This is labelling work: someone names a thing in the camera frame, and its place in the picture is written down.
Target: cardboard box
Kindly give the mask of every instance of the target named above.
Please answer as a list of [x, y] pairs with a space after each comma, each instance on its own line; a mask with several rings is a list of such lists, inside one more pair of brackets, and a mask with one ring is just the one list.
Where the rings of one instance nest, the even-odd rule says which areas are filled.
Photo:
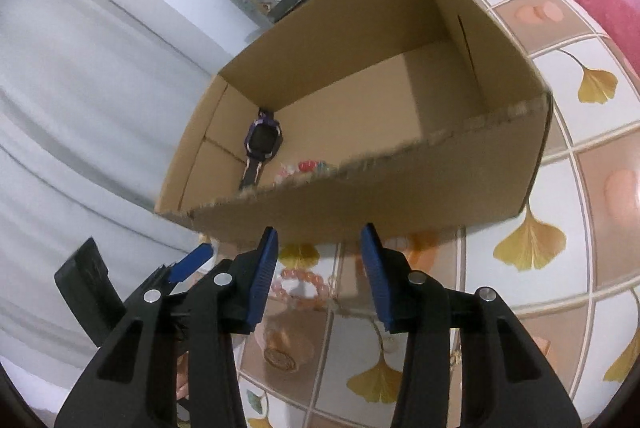
[[[284, 142], [238, 192], [258, 107]], [[215, 76], [156, 206], [221, 241], [384, 237], [500, 221], [523, 208], [552, 114], [539, 74], [472, 0], [312, 0]], [[274, 185], [281, 164], [329, 173]]]

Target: red bead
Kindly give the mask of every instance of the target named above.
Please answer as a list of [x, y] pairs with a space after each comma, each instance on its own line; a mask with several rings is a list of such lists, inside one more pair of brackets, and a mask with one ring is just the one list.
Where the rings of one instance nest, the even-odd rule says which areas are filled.
[[298, 163], [298, 170], [300, 172], [313, 172], [318, 166], [318, 161], [300, 161]]

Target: watch screen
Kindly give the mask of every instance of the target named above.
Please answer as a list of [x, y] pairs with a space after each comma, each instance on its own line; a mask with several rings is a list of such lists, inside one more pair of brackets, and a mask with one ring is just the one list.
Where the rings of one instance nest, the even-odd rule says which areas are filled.
[[266, 155], [273, 150], [277, 139], [278, 131], [274, 127], [260, 123], [249, 138], [249, 148]]

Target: ginkgo leaf pattern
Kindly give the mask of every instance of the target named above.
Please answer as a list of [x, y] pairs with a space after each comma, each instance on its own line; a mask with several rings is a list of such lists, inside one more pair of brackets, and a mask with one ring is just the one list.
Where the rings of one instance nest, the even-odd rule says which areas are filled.
[[247, 423], [251, 428], [273, 428], [269, 423], [269, 396], [266, 392], [262, 395], [254, 394], [254, 392], [246, 391], [246, 398], [251, 408], [255, 410], [258, 415], [262, 415], [262, 400], [264, 399], [266, 408], [264, 409], [264, 417], [261, 418], [247, 418]]
[[640, 329], [636, 329], [633, 339], [631, 339], [618, 359], [609, 367], [603, 381], [617, 381], [620, 383], [625, 381], [626, 375], [628, 375], [633, 364], [636, 363], [638, 356], [640, 356]]
[[578, 89], [578, 101], [602, 105], [614, 98], [618, 87], [618, 79], [612, 72], [603, 69], [589, 69], [568, 51], [564, 49], [558, 50], [573, 58], [582, 67], [582, 83], [580, 83], [580, 88]]
[[290, 244], [282, 248], [278, 254], [278, 260], [287, 269], [306, 271], [318, 263], [320, 253], [311, 244]]
[[371, 322], [378, 336], [380, 355], [378, 363], [347, 381], [347, 387], [370, 403], [394, 403], [398, 400], [402, 372], [391, 368], [385, 361], [385, 347], [380, 329]]
[[249, 401], [251, 408], [262, 415], [262, 398], [250, 390], [246, 391], [246, 398]]
[[494, 249], [494, 259], [513, 265], [518, 271], [542, 269], [566, 247], [562, 230], [537, 220], [527, 203], [522, 224]]
[[247, 418], [246, 421], [249, 423], [251, 428], [273, 428], [266, 417], [264, 419]]

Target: smartwatch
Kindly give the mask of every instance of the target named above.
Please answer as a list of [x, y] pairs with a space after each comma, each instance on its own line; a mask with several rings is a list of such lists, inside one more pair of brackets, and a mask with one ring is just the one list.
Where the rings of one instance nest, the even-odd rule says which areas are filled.
[[264, 163], [276, 155], [281, 144], [280, 124], [273, 118], [273, 113], [260, 109], [258, 119], [251, 124], [244, 139], [246, 166], [242, 174], [240, 190], [258, 184]]

